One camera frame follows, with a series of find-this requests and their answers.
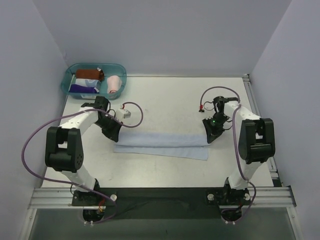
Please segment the light blue towel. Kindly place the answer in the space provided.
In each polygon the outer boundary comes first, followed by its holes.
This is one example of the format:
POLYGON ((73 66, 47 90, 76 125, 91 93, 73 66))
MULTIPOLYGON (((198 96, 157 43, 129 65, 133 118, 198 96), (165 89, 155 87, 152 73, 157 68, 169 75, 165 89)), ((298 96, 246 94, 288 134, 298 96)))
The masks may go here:
POLYGON ((206 161, 208 146, 202 134, 125 132, 119 135, 113 151, 206 161))

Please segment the pink striped towel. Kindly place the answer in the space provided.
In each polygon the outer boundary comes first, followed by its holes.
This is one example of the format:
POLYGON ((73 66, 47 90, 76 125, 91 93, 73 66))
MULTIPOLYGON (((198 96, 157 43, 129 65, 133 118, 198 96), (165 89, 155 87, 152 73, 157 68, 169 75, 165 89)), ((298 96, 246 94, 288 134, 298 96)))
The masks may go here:
POLYGON ((107 93, 113 94, 116 93, 122 86, 122 80, 117 75, 112 75, 107 78, 107 93))

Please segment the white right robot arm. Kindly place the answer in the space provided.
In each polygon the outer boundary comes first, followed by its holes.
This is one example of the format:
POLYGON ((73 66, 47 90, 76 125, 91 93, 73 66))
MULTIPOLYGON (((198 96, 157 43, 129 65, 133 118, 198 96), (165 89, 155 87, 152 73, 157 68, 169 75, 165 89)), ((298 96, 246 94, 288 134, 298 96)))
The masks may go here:
POLYGON ((224 124, 232 123, 236 168, 215 196, 225 204, 251 200, 248 186, 256 171, 275 155, 274 122, 262 118, 240 104, 236 97, 218 96, 213 99, 214 115, 203 119, 206 141, 211 144, 225 131, 224 124))

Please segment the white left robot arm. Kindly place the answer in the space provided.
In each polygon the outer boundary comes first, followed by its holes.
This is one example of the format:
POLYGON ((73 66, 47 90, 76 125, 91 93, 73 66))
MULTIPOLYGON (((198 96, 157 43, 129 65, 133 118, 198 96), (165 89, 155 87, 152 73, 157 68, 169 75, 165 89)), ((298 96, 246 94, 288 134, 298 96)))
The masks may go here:
POLYGON ((101 193, 98 180, 83 165, 82 135, 91 125, 97 125, 109 140, 119 141, 122 125, 103 113, 108 112, 109 105, 109 100, 98 96, 93 103, 82 104, 80 114, 58 127, 50 127, 46 132, 46 166, 65 175, 77 191, 84 192, 83 200, 90 206, 101 201, 101 193))

